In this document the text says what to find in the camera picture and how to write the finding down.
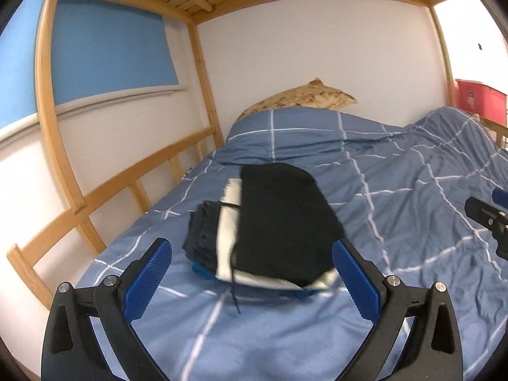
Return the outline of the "wooden bunk bed frame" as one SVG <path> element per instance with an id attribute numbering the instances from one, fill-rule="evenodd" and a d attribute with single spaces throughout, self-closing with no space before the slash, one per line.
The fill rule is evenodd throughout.
<path id="1" fill-rule="evenodd" d="M 1 306 L 46 315 L 58 278 L 78 278 L 142 207 L 175 184 L 165 148 L 193 160 L 249 105 L 319 77 L 357 99 L 352 111 L 414 120 L 452 98 L 450 45 L 434 11 L 456 0 L 85 0 L 164 15 L 177 88 L 101 96 L 59 112 L 50 94 L 56 4 L 35 37 L 42 127 L 1 151 Z"/>

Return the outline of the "red plastic storage box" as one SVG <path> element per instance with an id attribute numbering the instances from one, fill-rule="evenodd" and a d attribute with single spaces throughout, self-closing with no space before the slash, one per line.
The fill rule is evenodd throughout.
<path id="1" fill-rule="evenodd" d="M 504 92 L 483 83 L 457 79 L 456 100 L 462 111 L 506 125 L 507 94 Z"/>

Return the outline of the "beige patterned pillow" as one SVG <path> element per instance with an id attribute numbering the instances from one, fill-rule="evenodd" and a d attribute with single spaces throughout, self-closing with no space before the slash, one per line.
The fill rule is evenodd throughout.
<path id="1" fill-rule="evenodd" d="M 326 86 L 319 78 L 316 78 L 308 84 L 291 88 L 257 102 L 243 111 L 236 121 L 239 122 L 252 114 L 280 108 L 304 107 L 338 111 L 355 104 L 357 99 L 352 95 Z"/>

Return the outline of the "blue window blind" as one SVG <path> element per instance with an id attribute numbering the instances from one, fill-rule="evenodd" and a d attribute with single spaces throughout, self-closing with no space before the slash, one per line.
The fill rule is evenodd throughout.
<path id="1" fill-rule="evenodd" d="M 34 50 L 44 0 L 23 0 L 1 33 L 1 126 L 35 114 Z M 58 0 L 52 30 L 56 105 L 176 85 L 163 18 L 96 0 Z"/>

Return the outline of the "black pants with orange paw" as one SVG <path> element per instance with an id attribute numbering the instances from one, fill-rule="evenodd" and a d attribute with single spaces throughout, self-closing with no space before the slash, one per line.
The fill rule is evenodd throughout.
<path id="1" fill-rule="evenodd" d="M 333 269 L 331 249 L 345 229 L 315 179 L 290 164 L 249 164 L 242 181 L 236 242 L 229 266 L 299 287 Z"/>

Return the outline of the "dark navy folded garment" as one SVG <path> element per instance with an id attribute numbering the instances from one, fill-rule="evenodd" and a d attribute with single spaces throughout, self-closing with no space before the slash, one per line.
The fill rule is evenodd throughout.
<path id="1" fill-rule="evenodd" d="M 217 235 L 221 205 L 218 201 L 205 200 L 190 213 L 188 234 L 183 250 L 191 262 L 200 264 L 212 273 L 216 273 Z"/>

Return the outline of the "blue checked duvet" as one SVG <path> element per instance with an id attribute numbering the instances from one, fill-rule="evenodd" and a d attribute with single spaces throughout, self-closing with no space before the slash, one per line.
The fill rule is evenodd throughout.
<path id="1" fill-rule="evenodd" d="M 346 237 L 384 274 L 449 288 L 472 380 L 505 332 L 507 263 L 464 205 L 506 185 L 506 152 L 454 108 L 405 127 L 261 112 L 236 123 L 80 285 L 123 272 L 166 238 L 172 263 L 134 326 L 169 378 L 331 380 L 371 327 L 331 261 Z"/>

